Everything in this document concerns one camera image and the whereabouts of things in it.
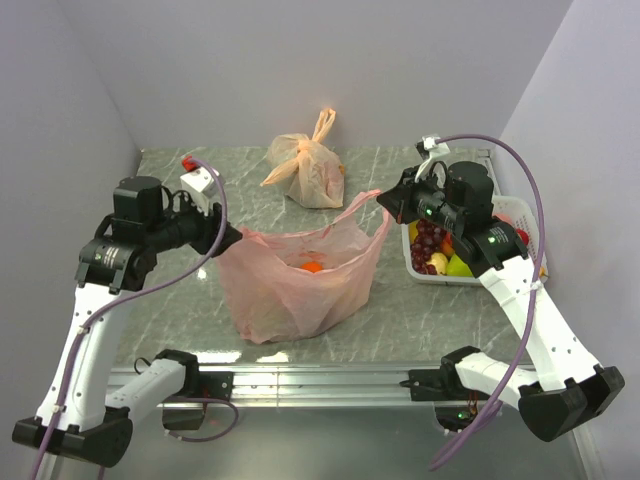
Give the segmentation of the pink plastic bag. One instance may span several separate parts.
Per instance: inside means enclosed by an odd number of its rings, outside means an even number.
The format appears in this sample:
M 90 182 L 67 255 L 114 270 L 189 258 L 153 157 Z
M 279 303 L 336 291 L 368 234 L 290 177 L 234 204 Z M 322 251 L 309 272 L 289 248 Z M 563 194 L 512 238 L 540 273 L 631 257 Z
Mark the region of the pink plastic bag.
M 330 224 L 311 231 L 267 234 L 243 229 L 243 238 L 216 259 L 234 327 L 254 344 L 315 337 L 362 306 L 370 295 L 392 218 L 382 214 L 373 234 L 357 211 L 378 196 L 359 193 Z M 324 270 L 311 273 L 309 261 Z

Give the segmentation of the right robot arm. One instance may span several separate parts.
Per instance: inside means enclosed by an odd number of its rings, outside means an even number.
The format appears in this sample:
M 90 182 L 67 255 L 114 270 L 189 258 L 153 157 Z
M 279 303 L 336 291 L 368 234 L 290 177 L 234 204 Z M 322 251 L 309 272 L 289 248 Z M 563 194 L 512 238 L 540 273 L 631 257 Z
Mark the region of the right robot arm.
M 625 381 L 617 367 L 602 366 L 574 335 L 521 237 L 495 216 L 493 193 L 487 169 L 463 161 L 448 168 L 443 183 L 433 171 L 407 168 L 377 201 L 399 224 L 425 220 L 450 233 L 455 253 L 525 341 L 534 368 L 509 373 L 507 364 L 468 346 L 444 356 L 433 378 L 413 371 L 405 384 L 415 399 L 497 394 L 537 438 L 550 442 L 601 415 Z

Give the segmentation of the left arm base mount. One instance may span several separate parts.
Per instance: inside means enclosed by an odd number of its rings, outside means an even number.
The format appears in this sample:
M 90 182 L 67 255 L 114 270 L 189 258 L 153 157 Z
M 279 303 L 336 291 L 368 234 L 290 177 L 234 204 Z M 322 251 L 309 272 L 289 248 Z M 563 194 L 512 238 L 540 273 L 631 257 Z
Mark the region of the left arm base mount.
M 201 373 L 193 391 L 173 394 L 161 404 L 162 426 L 168 431 L 196 432 L 210 409 L 231 403 L 233 384 L 231 371 Z

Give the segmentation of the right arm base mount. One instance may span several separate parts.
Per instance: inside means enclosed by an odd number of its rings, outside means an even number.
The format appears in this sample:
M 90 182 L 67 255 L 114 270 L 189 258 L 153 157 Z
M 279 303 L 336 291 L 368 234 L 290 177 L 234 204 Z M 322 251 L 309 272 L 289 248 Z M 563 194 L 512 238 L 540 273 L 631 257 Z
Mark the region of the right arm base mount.
M 478 416 L 489 395 L 462 386 L 446 368 L 412 369 L 399 385 L 409 390 L 412 402 L 431 402 L 437 424 L 446 432 L 459 433 Z

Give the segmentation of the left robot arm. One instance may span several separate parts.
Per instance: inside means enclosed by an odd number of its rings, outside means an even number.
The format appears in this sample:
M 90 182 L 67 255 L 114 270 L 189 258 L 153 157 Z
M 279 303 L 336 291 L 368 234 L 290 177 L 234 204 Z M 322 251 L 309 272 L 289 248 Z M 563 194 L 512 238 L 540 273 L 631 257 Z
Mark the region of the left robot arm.
M 113 211 L 81 250 L 75 303 L 62 357 L 34 416 L 16 422 L 13 442 L 111 468 L 124 456 L 134 426 L 158 404 L 196 398 L 202 379 L 196 355 L 165 349 L 134 380 L 108 393 L 120 337 L 159 254 L 191 247 L 206 262 L 241 240 L 227 220 L 223 182 L 198 168 L 170 191 L 150 176 L 122 180 Z

